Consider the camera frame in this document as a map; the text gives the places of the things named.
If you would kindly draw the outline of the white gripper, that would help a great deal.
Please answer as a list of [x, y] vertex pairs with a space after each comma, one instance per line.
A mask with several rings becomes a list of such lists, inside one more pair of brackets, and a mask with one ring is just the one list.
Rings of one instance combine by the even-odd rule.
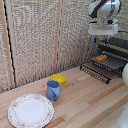
[[108, 24], [105, 26], [98, 26], [96, 23], [90, 23], [88, 33], [90, 35], [116, 35], [118, 33], [117, 24]]

